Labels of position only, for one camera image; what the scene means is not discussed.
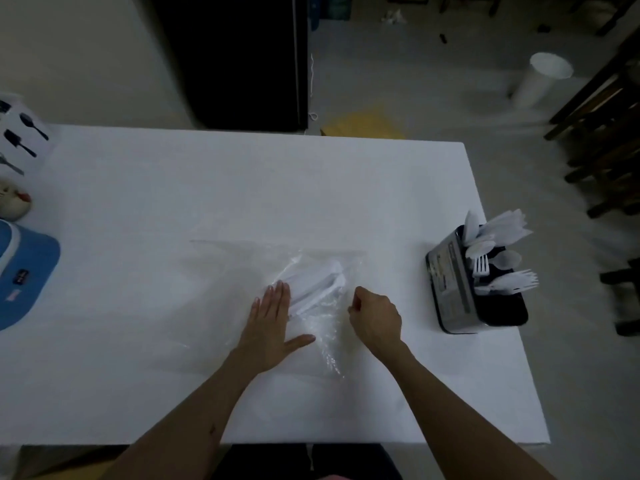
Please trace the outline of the person's right hand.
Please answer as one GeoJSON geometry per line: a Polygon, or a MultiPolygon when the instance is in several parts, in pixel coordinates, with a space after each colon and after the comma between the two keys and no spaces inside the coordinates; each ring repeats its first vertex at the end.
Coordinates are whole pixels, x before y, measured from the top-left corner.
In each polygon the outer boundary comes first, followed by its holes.
{"type": "Polygon", "coordinates": [[[371,314],[363,326],[352,326],[366,348],[384,365],[403,347],[402,318],[391,300],[371,291],[371,314]]]}

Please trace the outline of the person's left hand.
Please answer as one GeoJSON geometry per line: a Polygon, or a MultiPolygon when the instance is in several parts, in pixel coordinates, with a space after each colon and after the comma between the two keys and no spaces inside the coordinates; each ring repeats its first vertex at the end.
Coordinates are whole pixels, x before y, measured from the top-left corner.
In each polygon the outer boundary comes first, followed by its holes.
{"type": "Polygon", "coordinates": [[[261,297],[263,318],[256,327],[251,327],[250,308],[239,342],[233,350],[233,354],[254,375],[273,369],[294,353],[285,352],[285,342],[289,340],[286,338],[286,328],[289,320],[291,293],[288,284],[284,283],[282,320],[275,322],[271,318],[271,294],[275,286],[276,284],[268,286],[261,297]]]}

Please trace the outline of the clear plastic bag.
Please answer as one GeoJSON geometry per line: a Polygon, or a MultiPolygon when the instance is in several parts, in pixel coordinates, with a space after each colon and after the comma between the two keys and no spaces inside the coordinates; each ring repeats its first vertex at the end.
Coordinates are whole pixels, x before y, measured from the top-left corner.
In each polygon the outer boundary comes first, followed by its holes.
{"type": "Polygon", "coordinates": [[[304,314],[290,318],[286,338],[316,336],[293,358],[276,367],[281,374],[343,379],[350,367],[353,339],[347,331],[347,307],[366,252],[301,248],[256,242],[196,241],[199,264],[207,288],[202,303],[188,314],[199,319],[182,331],[188,347],[186,364],[193,371],[212,372],[237,344],[246,324],[248,308],[268,285],[293,273],[334,258],[344,267],[346,285],[304,314]]]}

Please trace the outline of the person's right forearm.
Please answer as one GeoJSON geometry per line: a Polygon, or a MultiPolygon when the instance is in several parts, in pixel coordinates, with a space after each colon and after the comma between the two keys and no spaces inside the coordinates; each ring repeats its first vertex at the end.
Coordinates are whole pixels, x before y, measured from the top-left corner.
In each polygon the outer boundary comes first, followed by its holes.
{"type": "Polygon", "coordinates": [[[556,480],[428,371],[402,340],[368,348],[396,380],[446,480],[556,480]]]}

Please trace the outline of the person's left forearm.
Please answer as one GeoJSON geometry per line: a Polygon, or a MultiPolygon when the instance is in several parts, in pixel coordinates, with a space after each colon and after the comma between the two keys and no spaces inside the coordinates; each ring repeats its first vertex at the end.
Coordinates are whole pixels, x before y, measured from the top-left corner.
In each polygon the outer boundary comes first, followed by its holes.
{"type": "Polygon", "coordinates": [[[268,369],[263,347],[239,346],[196,391],[133,443],[100,480],[205,480],[239,398],[268,369]]]}

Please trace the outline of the bundle of white plastic cutlery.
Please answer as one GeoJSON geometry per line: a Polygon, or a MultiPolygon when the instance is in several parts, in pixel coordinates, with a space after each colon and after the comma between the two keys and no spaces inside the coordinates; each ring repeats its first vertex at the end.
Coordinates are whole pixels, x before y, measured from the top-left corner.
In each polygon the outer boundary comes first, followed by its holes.
{"type": "Polygon", "coordinates": [[[291,293],[290,318],[306,313],[346,285],[344,267],[334,258],[283,277],[282,281],[291,293]]]}

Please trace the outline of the black cutlery holder box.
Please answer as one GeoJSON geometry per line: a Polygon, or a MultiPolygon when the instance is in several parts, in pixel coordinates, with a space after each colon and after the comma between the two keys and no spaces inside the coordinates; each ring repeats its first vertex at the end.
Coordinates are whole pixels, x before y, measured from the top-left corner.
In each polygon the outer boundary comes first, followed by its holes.
{"type": "Polygon", "coordinates": [[[522,294],[477,296],[461,255],[462,225],[425,257],[440,328],[447,334],[468,335],[515,328],[529,313],[522,294]]]}

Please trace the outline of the person's dark trousers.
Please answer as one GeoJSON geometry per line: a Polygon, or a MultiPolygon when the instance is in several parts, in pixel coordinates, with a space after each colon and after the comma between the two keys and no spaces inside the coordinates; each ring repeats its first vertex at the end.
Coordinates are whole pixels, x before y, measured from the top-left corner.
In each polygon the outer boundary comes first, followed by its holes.
{"type": "Polygon", "coordinates": [[[235,444],[210,480],[403,480],[381,444],[235,444]]]}

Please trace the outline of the bunch of white plastic utensils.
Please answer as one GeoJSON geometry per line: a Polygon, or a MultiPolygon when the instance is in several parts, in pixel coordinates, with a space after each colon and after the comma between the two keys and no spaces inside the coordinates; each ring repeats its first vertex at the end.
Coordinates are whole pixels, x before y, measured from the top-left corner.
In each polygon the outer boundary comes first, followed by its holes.
{"type": "Polygon", "coordinates": [[[539,286],[538,275],[517,270],[522,256],[509,249],[532,235],[521,209],[507,210],[481,224],[478,215],[468,211],[461,234],[463,263],[472,277],[477,296],[513,296],[539,286]]]}

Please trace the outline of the yellow cardboard sheet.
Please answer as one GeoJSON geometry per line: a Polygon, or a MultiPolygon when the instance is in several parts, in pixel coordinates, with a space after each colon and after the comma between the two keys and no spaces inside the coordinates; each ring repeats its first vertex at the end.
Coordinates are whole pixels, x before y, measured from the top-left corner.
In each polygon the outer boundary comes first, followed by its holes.
{"type": "Polygon", "coordinates": [[[320,128],[326,137],[406,139],[395,122],[379,111],[357,111],[335,118],[320,128]]]}

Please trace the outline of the blue cap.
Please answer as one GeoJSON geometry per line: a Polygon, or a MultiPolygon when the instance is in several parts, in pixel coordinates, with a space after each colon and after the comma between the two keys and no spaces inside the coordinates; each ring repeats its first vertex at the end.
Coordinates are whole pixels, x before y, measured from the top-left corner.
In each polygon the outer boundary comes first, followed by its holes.
{"type": "Polygon", "coordinates": [[[0,331],[29,313],[60,256],[57,239],[0,219],[0,331]]]}

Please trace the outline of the dark wooden stool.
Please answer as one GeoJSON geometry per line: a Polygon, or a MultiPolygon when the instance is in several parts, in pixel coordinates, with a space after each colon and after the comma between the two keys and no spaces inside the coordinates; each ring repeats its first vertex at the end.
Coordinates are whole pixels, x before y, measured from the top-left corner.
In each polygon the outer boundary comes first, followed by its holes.
{"type": "Polygon", "coordinates": [[[616,334],[640,337],[640,257],[627,263],[625,268],[599,274],[599,281],[612,291],[616,334]]]}

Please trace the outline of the small cream cat figurine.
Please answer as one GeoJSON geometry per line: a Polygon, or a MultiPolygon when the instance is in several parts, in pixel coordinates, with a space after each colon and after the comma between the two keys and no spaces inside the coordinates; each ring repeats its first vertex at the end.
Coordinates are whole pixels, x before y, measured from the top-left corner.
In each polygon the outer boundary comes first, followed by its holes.
{"type": "Polygon", "coordinates": [[[31,196],[11,180],[0,177],[0,219],[16,222],[32,208],[31,196]]]}

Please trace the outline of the white plastic bucket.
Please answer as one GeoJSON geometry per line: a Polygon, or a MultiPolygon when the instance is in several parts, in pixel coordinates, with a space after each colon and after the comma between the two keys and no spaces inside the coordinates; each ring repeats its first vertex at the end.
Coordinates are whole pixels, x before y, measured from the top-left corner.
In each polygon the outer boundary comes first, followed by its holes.
{"type": "Polygon", "coordinates": [[[510,97],[516,109],[528,109],[538,104],[559,81],[573,76],[572,64],[565,58],[538,52],[529,59],[529,65],[522,80],[510,97]]]}

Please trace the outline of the dark wooden chair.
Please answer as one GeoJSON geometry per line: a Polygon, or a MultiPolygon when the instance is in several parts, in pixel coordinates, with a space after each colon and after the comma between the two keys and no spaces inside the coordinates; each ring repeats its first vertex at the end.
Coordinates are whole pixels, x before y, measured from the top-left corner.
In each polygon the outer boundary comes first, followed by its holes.
{"type": "Polygon", "coordinates": [[[640,215],[640,26],[549,123],[546,140],[569,133],[579,145],[565,182],[592,179],[602,195],[588,217],[640,215]]]}

